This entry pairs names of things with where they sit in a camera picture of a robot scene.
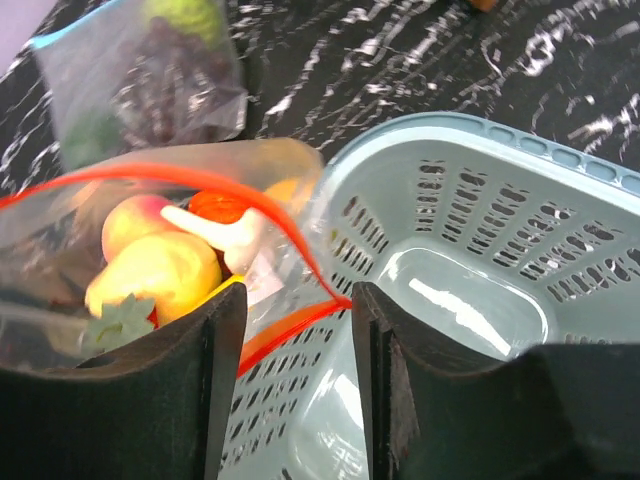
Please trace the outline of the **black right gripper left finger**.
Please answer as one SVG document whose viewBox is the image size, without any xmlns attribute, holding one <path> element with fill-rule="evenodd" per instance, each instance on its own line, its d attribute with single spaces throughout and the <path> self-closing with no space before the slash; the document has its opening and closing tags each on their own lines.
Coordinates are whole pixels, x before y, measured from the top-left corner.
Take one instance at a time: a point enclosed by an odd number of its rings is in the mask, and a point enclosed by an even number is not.
<svg viewBox="0 0 640 480">
<path fill-rule="evenodd" d="M 246 316 L 234 283 L 75 368 L 3 368 L 2 477 L 216 478 Z"/>
</svg>

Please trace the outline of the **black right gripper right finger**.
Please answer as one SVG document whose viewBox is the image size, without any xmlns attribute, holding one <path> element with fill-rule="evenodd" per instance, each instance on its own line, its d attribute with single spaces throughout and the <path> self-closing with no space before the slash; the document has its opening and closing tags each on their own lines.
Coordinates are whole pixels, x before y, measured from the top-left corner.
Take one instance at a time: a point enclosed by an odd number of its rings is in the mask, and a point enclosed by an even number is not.
<svg viewBox="0 0 640 480">
<path fill-rule="evenodd" d="M 352 291 L 373 479 L 635 479 L 639 348 L 544 344 L 500 361 L 378 286 Z"/>
</svg>

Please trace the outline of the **red strawberry toy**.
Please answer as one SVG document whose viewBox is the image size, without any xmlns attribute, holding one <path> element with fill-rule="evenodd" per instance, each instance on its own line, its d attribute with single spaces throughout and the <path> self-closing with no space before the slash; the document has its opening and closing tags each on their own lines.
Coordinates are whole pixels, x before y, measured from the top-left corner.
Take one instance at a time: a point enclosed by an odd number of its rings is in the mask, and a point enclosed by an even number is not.
<svg viewBox="0 0 640 480">
<path fill-rule="evenodd" d="M 83 350 L 101 354 L 131 343 L 152 332 L 156 325 L 153 299 L 137 299 L 128 295 L 119 304 L 105 303 L 102 316 L 91 320 L 83 336 Z"/>
</svg>

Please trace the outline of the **white garlic bulb toy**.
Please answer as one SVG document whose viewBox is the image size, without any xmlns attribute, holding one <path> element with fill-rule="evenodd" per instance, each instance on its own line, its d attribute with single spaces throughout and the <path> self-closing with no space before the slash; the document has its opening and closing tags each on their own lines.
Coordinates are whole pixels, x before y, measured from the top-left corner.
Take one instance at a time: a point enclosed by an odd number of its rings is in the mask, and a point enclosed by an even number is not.
<svg viewBox="0 0 640 480">
<path fill-rule="evenodd" d="M 163 207 L 160 215 L 174 226 L 200 237 L 214 249 L 221 250 L 228 269 L 238 275 L 244 275 L 252 265 L 266 228 L 266 219 L 253 208 L 231 224 L 207 220 L 175 206 Z"/>
</svg>

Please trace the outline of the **pink orange peach fruit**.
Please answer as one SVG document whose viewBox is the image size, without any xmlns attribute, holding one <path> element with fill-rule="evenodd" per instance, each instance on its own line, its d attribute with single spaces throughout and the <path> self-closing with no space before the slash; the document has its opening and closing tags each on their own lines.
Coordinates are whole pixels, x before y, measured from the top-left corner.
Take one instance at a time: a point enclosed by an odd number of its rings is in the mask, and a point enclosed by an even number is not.
<svg viewBox="0 0 640 480">
<path fill-rule="evenodd" d="M 134 195 L 116 205 L 102 227 L 105 260 L 110 262 L 122 249 L 146 235 L 176 230 L 161 215 L 161 210 L 170 205 L 165 197 L 152 194 Z"/>
</svg>

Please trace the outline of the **orange pumpkin toy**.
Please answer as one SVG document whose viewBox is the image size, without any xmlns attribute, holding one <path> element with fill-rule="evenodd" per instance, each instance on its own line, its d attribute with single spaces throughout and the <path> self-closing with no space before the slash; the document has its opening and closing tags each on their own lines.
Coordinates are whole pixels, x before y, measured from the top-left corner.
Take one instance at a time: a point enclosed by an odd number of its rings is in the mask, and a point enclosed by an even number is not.
<svg viewBox="0 0 640 480">
<path fill-rule="evenodd" d="M 248 206 L 240 200 L 215 190 L 203 190 L 190 200 L 188 211 L 206 220 L 220 224 L 239 221 Z"/>
</svg>

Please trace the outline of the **red zipper clear bag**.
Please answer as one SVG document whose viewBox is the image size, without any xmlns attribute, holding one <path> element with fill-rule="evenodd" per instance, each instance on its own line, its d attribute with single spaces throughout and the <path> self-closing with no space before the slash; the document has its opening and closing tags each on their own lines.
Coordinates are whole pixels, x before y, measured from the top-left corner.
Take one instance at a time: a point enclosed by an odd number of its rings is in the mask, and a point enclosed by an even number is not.
<svg viewBox="0 0 640 480">
<path fill-rule="evenodd" d="M 1 361 L 45 370 L 126 345 L 241 288 L 240 367 L 347 310 L 329 192 L 288 138 L 114 157 L 1 201 Z"/>
</svg>

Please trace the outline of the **yellow lemon fruit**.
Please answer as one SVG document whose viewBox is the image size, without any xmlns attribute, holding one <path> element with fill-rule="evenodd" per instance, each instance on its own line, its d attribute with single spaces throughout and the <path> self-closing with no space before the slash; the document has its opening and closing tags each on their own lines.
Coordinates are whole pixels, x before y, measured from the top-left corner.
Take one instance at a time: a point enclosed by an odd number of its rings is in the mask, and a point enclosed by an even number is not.
<svg viewBox="0 0 640 480">
<path fill-rule="evenodd" d="M 269 186 L 264 194 L 282 204 L 292 214 L 304 209 L 315 188 L 313 181 L 303 178 L 287 178 Z"/>
</svg>

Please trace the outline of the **dark red grape bunch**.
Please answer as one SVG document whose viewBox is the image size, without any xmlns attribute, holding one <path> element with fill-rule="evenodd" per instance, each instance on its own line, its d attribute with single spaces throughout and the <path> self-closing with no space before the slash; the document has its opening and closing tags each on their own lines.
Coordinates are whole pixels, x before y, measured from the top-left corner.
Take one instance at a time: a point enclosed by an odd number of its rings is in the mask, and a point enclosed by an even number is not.
<svg viewBox="0 0 640 480">
<path fill-rule="evenodd" d="M 245 100 L 223 48 L 154 17 L 111 111 L 124 142 L 144 149 L 223 140 L 241 127 Z"/>
</svg>

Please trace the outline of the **blue zipper clear bag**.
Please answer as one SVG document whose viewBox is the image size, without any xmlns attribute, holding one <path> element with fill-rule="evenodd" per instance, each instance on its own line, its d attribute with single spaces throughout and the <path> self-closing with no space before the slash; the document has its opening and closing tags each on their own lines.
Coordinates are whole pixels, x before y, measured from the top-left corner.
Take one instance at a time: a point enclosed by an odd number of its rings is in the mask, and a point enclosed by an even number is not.
<svg viewBox="0 0 640 480">
<path fill-rule="evenodd" d="M 223 1 L 109 1 L 29 47 L 66 171 L 245 127 L 248 92 Z"/>
</svg>

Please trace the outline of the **green bumpy fruit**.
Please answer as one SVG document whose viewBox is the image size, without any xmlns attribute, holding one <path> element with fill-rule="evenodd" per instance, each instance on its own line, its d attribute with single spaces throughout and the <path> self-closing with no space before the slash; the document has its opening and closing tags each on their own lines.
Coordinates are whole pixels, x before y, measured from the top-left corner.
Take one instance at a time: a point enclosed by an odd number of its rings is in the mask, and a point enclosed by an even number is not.
<svg viewBox="0 0 640 480">
<path fill-rule="evenodd" d="M 207 44 L 215 44 L 227 33 L 224 6 L 210 0 L 145 1 L 142 12 L 147 20 L 163 17 L 184 34 L 198 35 Z"/>
</svg>

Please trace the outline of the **yellow banana toy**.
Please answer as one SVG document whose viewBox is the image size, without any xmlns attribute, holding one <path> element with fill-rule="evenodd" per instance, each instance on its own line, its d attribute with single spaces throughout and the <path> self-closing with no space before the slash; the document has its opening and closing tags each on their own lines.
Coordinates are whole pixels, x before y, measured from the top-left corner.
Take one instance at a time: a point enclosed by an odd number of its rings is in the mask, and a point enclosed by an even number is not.
<svg viewBox="0 0 640 480">
<path fill-rule="evenodd" d="M 214 297 L 224 291 L 226 288 L 231 286 L 234 283 L 244 283 L 243 275 L 231 275 L 229 278 L 224 280 L 219 286 L 217 286 L 211 293 L 210 297 Z"/>
</svg>

